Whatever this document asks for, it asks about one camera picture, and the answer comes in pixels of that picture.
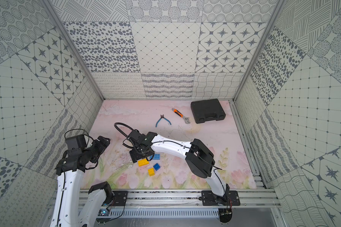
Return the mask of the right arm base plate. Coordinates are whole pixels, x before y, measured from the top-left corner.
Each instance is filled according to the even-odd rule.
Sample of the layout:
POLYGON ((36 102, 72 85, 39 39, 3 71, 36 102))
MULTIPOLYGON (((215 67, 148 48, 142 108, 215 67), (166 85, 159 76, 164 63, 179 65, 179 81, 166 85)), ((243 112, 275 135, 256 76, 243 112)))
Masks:
POLYGON ((224 196, 217 196, 212 191, 202 191, 199 200, 203 206, 240 206, 240 198, 237 191, 227 191, 224 196))

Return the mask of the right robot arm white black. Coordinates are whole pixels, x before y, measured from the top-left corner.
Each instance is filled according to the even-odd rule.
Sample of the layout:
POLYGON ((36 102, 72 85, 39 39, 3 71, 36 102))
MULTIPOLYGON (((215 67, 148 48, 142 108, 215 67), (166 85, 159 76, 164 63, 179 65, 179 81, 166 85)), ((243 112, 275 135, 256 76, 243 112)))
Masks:
POLYGON ((219 176, 220 168, 215 166, 214 154, 201 140, 176 141, 155 132, 145 135, 133 130, 124 141, 131 143, 127 145, 123 142, 123 146, 130 149, 129 154, 134 163, 142 159, 150 161, 156 153, 173 155, 186 161, 190 171, 197 177, 205 179, 210 186, 212 202, 230 204, 229 185, 219 176))

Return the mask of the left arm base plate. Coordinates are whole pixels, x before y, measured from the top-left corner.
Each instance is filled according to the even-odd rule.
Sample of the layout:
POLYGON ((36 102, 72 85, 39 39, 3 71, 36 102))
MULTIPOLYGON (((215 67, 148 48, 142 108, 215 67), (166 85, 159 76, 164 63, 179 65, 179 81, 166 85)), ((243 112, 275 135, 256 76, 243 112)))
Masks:
POLYGON ((106 195, 103 206, 125 206, 127 203, 128 191, 112 191, 106 195))

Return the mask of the light blue lego brick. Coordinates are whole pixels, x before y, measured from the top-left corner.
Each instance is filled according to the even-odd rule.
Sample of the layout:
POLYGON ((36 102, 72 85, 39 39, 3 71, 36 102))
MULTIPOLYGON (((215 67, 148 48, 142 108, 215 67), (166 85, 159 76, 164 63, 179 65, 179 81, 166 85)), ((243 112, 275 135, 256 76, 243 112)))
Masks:
POLYGON ((160 154, 154 154, 150 157, 151 160, 160 160, 160 154))

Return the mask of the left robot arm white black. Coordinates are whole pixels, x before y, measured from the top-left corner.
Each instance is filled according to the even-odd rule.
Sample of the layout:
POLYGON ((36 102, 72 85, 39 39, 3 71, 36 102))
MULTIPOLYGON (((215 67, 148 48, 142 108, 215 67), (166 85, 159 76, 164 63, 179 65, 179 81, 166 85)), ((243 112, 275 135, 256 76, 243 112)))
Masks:
POLYGON ((94 226, 102 205, 110 204, 114 194, 109 183, 93 185, 88 191, 87 201, 79 211, 79 198, 87 164, 96 164, 100 155, 110 145, 110 139, 99 136, 89 138, 81 134, 65 139, 68 149, 56 166, 57 195, 51 227, 92 227, 94 226))

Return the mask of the yellow small lego brick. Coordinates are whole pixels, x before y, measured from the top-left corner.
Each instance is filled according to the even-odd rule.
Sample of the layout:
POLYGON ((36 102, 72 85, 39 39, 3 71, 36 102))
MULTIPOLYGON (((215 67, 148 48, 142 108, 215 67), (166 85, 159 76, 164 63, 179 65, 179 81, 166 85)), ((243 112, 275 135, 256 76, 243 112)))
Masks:
POLYGON ((154 170, 154 168, 148 169, 148 175, 149 175, 149 176, 154 176, 154 175, 155 175, 155 170, 154 170))

